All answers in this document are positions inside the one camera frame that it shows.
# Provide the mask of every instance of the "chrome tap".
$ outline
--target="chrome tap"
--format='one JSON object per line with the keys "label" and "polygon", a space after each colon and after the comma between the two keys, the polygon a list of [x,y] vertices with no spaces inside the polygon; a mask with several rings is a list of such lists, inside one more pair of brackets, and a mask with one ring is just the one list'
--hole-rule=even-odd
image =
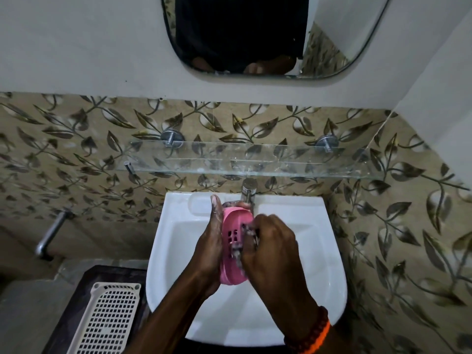
{"label": "chrome tap", "polygon": [[253,178],[247,178],[243,181],[243,188],[241,190],[241,201],[251,204],[254,209],[254,195],[257,191],[257,181]]}

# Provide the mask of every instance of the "glass shelf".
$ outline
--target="glass shelf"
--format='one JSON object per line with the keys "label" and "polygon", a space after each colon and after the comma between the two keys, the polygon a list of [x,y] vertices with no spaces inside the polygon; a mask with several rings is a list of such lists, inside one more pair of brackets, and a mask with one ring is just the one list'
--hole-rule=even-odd
{"label": "glass shelf", "polygon": [[[342,177],[381,179],[365,149],[221,142],[181,142],[168,148],[161,141],[131,142],[127,153],[135,172],[216,174],[269,177]],[[117,170],[127,170],[120,163]]]}

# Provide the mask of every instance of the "white wall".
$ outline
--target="white wall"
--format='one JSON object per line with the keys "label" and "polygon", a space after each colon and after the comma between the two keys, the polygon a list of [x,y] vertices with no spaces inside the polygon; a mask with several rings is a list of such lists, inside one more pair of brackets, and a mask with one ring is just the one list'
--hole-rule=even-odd
{"label": "white wall", "polygon": [[188,70],[172,50],[160,0],[2,0],[0,88],[393,108],[471,6],[393,0],[360,62],[338,77],[300,81]]}
{"label": "white wall", "polygon": [[362,49],[387,0],[319,0],[315,22],[348,59]]}
{"label": "white wall", "polygon": [[472,11],[396,111],[472,187]]}

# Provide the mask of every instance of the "washbasin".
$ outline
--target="washbasin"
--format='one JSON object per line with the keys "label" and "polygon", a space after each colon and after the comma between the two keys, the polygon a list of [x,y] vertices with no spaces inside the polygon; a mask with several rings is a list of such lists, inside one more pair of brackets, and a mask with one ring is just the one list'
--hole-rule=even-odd
{"label": "washbasin", "polygon": [[[156,232],[146,279],[154,311],[190,261],[211,212],[211,192],[168,192]],[[221,202],[239,194],[218,193]],[[347,298],[344,268],[322,198],[257,195],[254,215],[276,214],[295,233],[311,295],[335,324]],[[249,281],[221,285],[204,302],[187,339],[226,346],[282,345],[283,335]]]}

